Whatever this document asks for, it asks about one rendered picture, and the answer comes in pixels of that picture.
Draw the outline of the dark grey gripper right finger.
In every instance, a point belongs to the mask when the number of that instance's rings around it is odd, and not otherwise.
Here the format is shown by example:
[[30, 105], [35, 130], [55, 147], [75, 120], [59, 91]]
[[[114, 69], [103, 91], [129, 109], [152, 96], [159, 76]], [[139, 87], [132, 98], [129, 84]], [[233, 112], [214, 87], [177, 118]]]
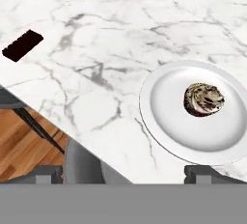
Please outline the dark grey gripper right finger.
[[245, 181], [224, 176], [208, 165], [186, 165], [184, 175], [185, 184], [198, 184], [198, 179], [201, 177], [208, 178], [211, 184], [247, 184]]

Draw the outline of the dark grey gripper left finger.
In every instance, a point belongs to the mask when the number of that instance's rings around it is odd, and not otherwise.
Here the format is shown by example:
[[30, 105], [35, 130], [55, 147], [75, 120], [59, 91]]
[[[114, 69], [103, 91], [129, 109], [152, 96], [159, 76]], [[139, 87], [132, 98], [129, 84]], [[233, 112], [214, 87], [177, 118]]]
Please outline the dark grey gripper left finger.
[[42, 165], [38, 166], [35, 170], [26, 175], [22, 175], [11, 180], [7, 183], [17, 184], [56, 184], [63, 182], [63, 167], [60, 165]]

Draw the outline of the white round plate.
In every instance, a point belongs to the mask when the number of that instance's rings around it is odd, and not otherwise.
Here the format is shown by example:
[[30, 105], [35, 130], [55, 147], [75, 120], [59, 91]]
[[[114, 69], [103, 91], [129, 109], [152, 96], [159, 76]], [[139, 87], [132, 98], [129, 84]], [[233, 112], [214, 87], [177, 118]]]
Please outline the white round plate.
[[197, 164], [247, 155], [247, 88], [201, 61], [174, 61], [152, 71], [139, 94], [142, 120], [165, 150]]

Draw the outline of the brown swirl cupcake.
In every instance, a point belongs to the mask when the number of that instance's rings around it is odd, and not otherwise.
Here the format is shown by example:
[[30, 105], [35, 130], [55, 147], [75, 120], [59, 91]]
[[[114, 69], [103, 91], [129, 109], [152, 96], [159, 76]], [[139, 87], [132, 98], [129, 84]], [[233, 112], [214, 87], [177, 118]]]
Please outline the brown swirl cupcake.
[[191, 84], [184, 93], [185, 110], [197, 117], [206, 117], [218, 112], [225, 98], [216, 86], [205, 83]]

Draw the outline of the dark chocolate bar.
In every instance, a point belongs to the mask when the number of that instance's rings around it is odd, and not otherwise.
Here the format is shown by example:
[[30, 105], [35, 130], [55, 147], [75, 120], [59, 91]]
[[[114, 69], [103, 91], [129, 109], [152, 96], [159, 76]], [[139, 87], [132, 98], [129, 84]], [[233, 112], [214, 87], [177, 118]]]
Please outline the dark chocolate bar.
[[28, 30], [2, 50], [2, 54], [14, 62], [18, 62], [30, 50], [43, 40], [43, 36], [33, 30]]

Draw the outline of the grey upholstered chair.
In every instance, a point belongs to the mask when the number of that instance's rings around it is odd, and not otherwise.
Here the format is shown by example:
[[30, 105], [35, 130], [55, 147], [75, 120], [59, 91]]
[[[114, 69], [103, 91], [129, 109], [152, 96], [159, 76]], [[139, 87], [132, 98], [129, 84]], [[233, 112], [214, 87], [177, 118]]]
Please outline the grey upholstered chair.
[[70, 138], [64, 157], [64, 182], [69, 184], [130, 184], [130, 181]]

